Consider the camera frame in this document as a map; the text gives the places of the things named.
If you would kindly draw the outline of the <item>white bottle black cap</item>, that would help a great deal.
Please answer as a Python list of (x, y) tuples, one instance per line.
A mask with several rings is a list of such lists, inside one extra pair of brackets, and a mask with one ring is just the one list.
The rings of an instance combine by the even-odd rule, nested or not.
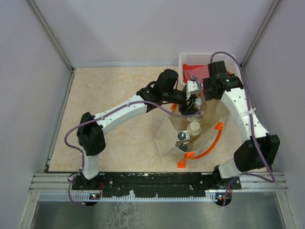
[(190, 134), (187, 130), (183, 130), (183, 131), (178, 131), (176, 133), (176, 141), (188, 141), (190, 140)]

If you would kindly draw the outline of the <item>clear bottle black cap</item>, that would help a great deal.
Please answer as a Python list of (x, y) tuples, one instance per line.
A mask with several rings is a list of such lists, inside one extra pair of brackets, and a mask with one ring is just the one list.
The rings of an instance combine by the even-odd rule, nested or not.
[(176, 147), (182, 150), (183, 152), (189, 152), (191, 149), (190, 142), (179, 142), (176, 144)]

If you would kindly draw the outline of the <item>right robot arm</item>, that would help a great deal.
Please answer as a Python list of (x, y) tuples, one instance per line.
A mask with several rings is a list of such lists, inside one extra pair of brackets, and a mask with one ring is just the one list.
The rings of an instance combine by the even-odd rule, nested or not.
[(213, 184), (219, 189), (225, 188), (231, 178), (263, 167), (271, 176), (270, 182), (274, 182), (271, 165), (280, 139), (278, 135), (269, 134), (258, 120), (244, 75), (230, 74), (223, 61), (211, 62), (208, 70), (209, 78), (203, 80), (205, 99), (220, 100), (226, 106), (234, 118), (242, 143), (231, 160), (214, 168)]

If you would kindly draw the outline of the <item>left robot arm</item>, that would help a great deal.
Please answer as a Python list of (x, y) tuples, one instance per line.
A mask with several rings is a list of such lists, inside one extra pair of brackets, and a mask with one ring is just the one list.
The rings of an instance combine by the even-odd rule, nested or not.
[(195, 108), (196, 94), (201, 92), (201, 83), (192, 76), (182, 90), (176, 88), (178, 73), (166, 69), (156, 81), (148, 83), (126, 102), (99, 114), (89, 112), (81, 117), (77, 130), (79, 145), (84, 150), (82, 183), (89, 189), (99, 184), (99, 154), (106, 148), (105, 135), (126, 121), (155, 108), (163, 103), (179, 105), (179, 117), (192, 117), (199, 114)]

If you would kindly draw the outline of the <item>canvas bag orange handles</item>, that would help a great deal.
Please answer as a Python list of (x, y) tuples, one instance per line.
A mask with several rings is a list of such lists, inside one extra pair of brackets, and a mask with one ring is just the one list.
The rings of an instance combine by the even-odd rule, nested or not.
[(185, 168), (187, 159), (209, 154), (220, 143), (228, 117), (229, 110), (215, 99), (205, 102), (197, 116), (168, 116), (154, 139), (161, 161), (176, 160), (178, 168)]

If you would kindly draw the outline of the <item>beige round bottle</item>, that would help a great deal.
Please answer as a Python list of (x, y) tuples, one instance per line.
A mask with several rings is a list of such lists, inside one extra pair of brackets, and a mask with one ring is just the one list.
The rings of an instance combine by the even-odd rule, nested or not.
[(191, 138), (198, 137), (201, 133), (200, 123), (197, 121), (190, 122), (187, 126), (187, 131), (189, 132)]

